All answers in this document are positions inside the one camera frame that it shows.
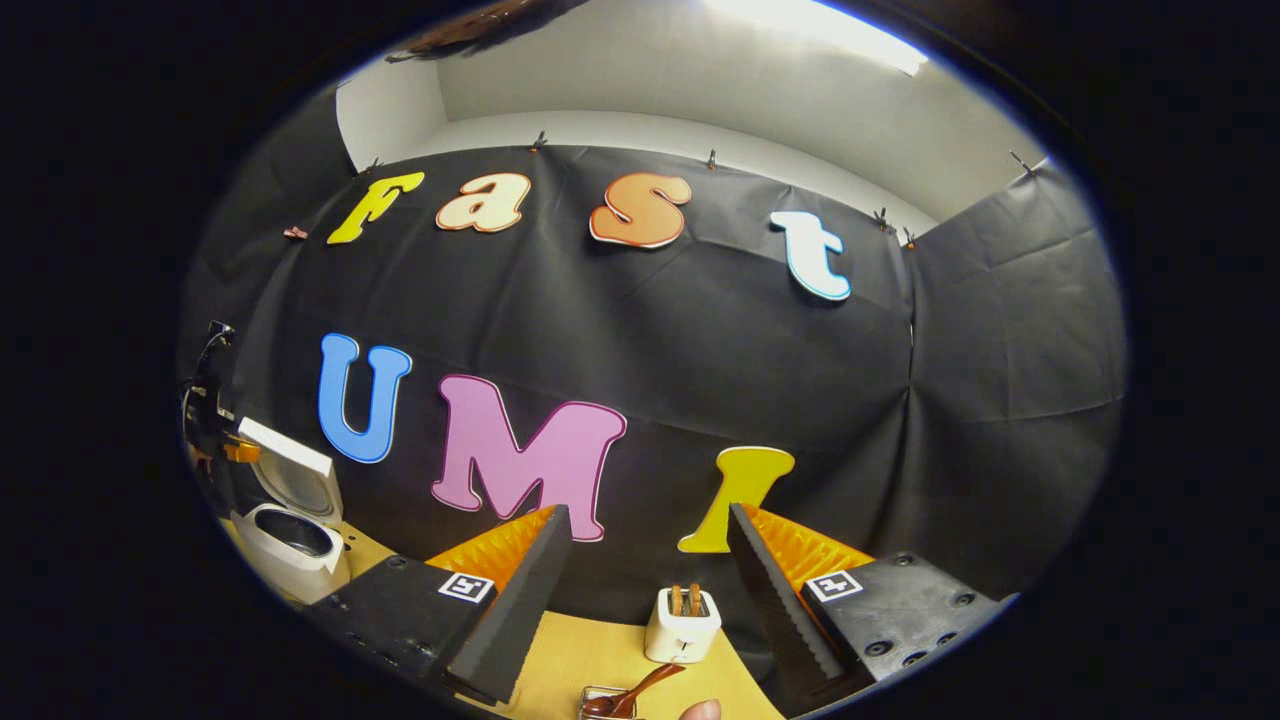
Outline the white toaster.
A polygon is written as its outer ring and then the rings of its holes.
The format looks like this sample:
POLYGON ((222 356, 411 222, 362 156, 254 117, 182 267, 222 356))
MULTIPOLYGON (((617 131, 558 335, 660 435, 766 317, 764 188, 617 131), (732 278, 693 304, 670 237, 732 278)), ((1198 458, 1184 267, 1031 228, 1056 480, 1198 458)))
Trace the white toaster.
POLYGON ((643 652, 657 664, 698 664, 710 652, 721 634, 722 618, 714 597, 703 589, 698 593, 698 611, 690 610, 689 589, 681 588, 681 614, 675 614, 676 585, 658 591, 649 618, 643 652))

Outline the black backdrop cloth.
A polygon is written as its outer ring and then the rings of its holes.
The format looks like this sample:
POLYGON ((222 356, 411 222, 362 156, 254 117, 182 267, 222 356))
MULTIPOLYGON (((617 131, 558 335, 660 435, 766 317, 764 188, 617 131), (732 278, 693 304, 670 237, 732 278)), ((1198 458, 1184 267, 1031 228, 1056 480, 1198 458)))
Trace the black backdrop cloth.
POLYGON ((1093 500, 1126 393, 1111 258, 1038 167, 902 247, 797 184, 643 149, 452 149, 358 173, 335 104, 243 164, 180 291, 234 414, 330 456, 343 518, 426 560, 547 505, 558 612, 639 623, 700 582, 724 466, 791 457, 760 506, 989 597, 1093 500), (282 234, 297 225, 306 240, 282 234))

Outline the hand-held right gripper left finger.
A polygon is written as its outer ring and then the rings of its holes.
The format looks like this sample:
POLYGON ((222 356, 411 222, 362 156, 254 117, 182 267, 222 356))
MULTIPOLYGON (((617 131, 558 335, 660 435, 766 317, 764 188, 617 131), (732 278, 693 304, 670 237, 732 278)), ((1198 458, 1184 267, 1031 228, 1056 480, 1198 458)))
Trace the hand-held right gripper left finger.
POLYGON ((494 707, 515 693, 572 543, 570 511, 553 505, 430 561, 392 553, 303 615, 434 698, 494 707))

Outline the wire chopstick holder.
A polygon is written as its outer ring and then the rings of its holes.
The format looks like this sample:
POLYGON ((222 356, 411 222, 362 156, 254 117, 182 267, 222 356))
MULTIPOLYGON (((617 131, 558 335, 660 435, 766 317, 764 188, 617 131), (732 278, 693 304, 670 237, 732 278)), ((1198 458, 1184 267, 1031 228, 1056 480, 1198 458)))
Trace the wire chopstick holder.
POLYGON ((579 720, 637 720, 636 689, 589 685, 579 702, 579 720))

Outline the white rice cooker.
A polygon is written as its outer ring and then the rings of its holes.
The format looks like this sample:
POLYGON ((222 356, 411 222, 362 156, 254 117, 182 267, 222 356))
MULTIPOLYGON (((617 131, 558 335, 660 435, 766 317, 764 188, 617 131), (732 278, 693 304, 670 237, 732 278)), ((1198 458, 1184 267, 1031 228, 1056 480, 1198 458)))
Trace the white rice cooker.
POLYGON ((353 573, 338 529, 343 501, 333 459, 250 416, 239 419, 232 437, 262 448, 259 462, 232 464, 266 495, 232 516, 251 568, 303 605, 338 592, 353 573))

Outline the dark wooden spoon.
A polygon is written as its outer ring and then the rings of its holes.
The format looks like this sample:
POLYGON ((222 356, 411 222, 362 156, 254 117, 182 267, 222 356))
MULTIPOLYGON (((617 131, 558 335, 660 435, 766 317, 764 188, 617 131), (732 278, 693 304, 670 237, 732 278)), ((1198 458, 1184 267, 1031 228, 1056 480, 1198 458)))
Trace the dark wooden spoon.
POLYGON ((630 689, 636 689, 639 692, 637 698, 649 688, 654 687, 657 683, 663 682, 667 678, 678 675, 684 673, 686 667, 681 664, 663 664, 648 673, 640 682, 637 682, 630 689))

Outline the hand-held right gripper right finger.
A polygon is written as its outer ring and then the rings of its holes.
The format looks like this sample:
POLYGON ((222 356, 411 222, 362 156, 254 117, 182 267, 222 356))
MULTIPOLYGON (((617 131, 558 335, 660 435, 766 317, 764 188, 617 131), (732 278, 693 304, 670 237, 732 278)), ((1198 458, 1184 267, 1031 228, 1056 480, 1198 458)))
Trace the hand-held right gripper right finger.
POLYGON ((765 629, 791 717, 836 708, 895 682, 1009 605, 913 551, 873 559, 748 503, 731 505, 727 541, 765 629))

